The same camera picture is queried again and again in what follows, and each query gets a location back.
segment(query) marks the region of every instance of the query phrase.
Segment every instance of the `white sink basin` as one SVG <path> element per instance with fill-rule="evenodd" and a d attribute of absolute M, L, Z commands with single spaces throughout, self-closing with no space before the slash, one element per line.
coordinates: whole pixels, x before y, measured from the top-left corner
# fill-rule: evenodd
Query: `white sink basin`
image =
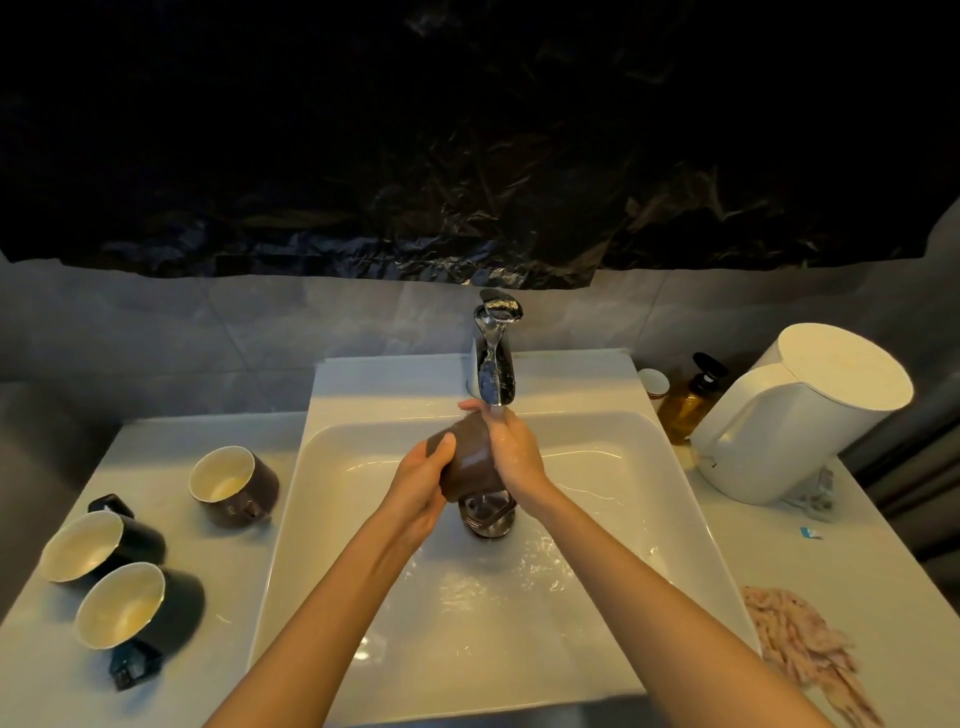
<path fill-rule="evenodd" d="M 252 660 L 383 499 L 403 453 L 457 419 L 462 374 L 461 357 L 450 356 L 320 366 Z M 630 358 L 518 355 L 516 378 L 515 410 L 536 432 L 554 482 L 756 649 Z M 388 594 L 329 719 L 408 720 L 638 692 L 543 527 L 520 511 L 510 534 L 485 541 L 451 505 Z"/>

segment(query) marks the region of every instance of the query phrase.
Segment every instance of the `black plastic sheet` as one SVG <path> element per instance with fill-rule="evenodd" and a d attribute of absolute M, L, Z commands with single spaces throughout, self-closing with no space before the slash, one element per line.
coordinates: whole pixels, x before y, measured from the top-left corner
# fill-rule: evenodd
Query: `black plastic sheet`
<path fill-rule="evenodd" d="M 960 194 L 952 26 L 922 6 L 17 12 L 0 76 L 12 261 L 569 288 L 601 266 L 919 256 Z"/>

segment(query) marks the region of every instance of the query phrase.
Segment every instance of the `white kettle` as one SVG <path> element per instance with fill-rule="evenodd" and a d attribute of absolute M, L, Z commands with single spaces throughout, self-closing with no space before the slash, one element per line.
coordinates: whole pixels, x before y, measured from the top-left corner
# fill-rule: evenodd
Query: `white kettle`
<path fill-rule="evenodd" d="M 910 376 L 873 342 L 795 324 L 690 434 L 694 462 L 721 493 L 769 503 L 911 399 Z"/>

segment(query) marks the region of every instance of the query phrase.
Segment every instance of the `faucet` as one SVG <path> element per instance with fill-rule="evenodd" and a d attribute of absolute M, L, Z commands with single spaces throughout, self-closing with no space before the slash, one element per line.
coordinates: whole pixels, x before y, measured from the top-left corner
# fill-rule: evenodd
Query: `faucet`
<path fill-rule="evenodd" d="M 482 303 L 473 310 L 480 334 L 473 339 L 467 390 L 491 406 L 502 407 L 516 395 L 506 328 L 523 318 L 523 308 L 513 296 L 493 288 L 480 291 L 480 300 Z"/>

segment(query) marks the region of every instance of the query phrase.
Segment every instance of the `soap bottle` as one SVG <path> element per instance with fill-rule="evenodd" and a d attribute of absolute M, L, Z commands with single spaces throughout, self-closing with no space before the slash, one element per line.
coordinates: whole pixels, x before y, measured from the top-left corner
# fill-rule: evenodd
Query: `soap bottle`
<path fill-rule="evenodd" d="M 673 445 L 682 445 L 704 419 L 717 401 L 719 380 L 730 373 L 727 367 L 703 352 L 693 354 L 693 363 L 700 368 L 700 374 L 671 387 L 657 413 Z"/>

